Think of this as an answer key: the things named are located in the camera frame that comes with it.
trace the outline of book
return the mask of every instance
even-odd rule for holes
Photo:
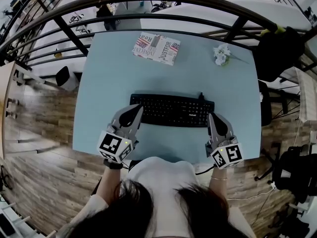
[[[142,32],[137,39],[133,54],[139,57],[173,65],[180,41],[158,34]]]

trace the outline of dark hair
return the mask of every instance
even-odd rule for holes
[[[143,238],[150,226],[153,200],[138,182],[121,182],[123,190],[108,208],[81,221],[68,238],[112,237]],[[246,238],[228,222],[228,204],[209,188],[192,185],[178,190],[192,238]]]
[[[146,188],[138,182],[121,182],[121,193],[108,208],[82,220],[69,238],[144,237],[153,214],[153,200]]]

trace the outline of woman's left arm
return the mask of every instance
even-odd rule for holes
[[[110,205],[119,196],[120,190],[117,186],[120,183],[120,169],[110,169],[106,167],[100,181],[96,194]]]

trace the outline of american flag print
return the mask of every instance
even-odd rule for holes
[[[148,41],[142,39],[141,37],[138,38],[136,45],[140,46],[142,49],[145,49],[147,45],[150,44]]]
[[[179,44],[177,44],[176,42],[174,42],[174,44],[172,46],[169,47],[170,49],[174,50],[175,52],[178,51],[179,49]]]

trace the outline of white curved surface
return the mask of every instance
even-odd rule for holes
[[[297,29],[309,30],[312,25],[302,15],[301,11],[293,6],[287,6],[276,2],[263,1],[263,0],[227,0],[232,3],[238,4],[242,7],[250,9],[267,19],[275,22],[276,24],[286,27],[291,26]],[[182,4],[179,6],[171,7],[165,10],[158,11],[161,14],[173,14],[189,17],[202,18],[207,20],[216,21],[222,24],[232,26],[238,18],[237,16],[226,13],[220,10],[194,5]],[[188,31],[194,33],[204,33],[215,31],[219,28],[206,26],[190,22],[182,22],[177,20],[157,20],[157,19],[141,19],[142,28],[152,29],[170,29],[178,31]],[[255,23],[248,21],[245,26],[258,26]]]

